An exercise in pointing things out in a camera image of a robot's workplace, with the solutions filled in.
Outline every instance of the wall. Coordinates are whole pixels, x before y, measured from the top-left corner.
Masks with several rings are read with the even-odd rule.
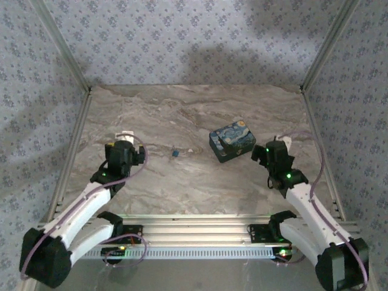
[[[301,84],[342,0],[47,0],[95,84]]]
[[[28,1],[0,1],[0,290],[13,290],[24,233],[46,213],[83,90]]]
[[[348,219],[388,290],[388,4],[361,1],[307,92]]]

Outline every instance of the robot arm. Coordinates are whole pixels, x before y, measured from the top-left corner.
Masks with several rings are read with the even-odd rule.
[[[133,139],[125,136],[105,145],[105,157],[85,190],[57,218],[42,230],[30,229],[24,235],[21,272],[25,269],[27,276],[51,288],[58,287],[86,252],[122,234],[122,218],[110,212],[102,212],[91,224],[85,224],[125,185],[131,166],[144,162],[145,151],[142,146],[139,153],[135,151]]]
[[[312,186],[307,178],[300,170],[292,168],[294,157],[288,155],[289,147],[289,143],[275,138],[265,147],[256,145],[252,152],[252,159],[269,172],[268,186],[277,189],[307,224],[300,223],[290,211],[278,213],[270,220],[273,236],[280,241],[290,241],[308,257],[325,290],[343,290],[362,284],[363,272],[349,245],[361,258],[368,275],[367,244],[362,238],[352,238],[319,199],[311,195]]]

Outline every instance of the white cable tray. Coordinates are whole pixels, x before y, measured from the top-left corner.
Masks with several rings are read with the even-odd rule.
[[[126,250],[120,259],[140,259],[143,250]],[[83,259],[102,259],[101,249],[87,252]],[[144,259],[272,259],[269,247],[149,247]]]

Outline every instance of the blue box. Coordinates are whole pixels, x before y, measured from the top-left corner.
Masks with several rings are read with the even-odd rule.
[[[252,151],[256,138],[240,120],[210,132],[209,144],[219,162],[226,162]]]

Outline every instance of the marble table surface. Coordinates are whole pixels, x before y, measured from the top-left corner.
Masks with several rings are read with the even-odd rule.
[[[95,87],[64,204],[81,193],[103,162],[104,144],[117,132],[133,130],[148,148],[149,163],[99,212],[270,215],[295,210],[267,188],[266,169],[249,153],[221,164],[212,152],[209,132],[241,119],[259,144],[280,133],[310,130],[301,94],[271,85]],[[173,147],[179,150],[176,158]],[[290,154],[312,182],[320,167],[313,141],[294,138]],[[331,211],[325,177],[316,195]]]

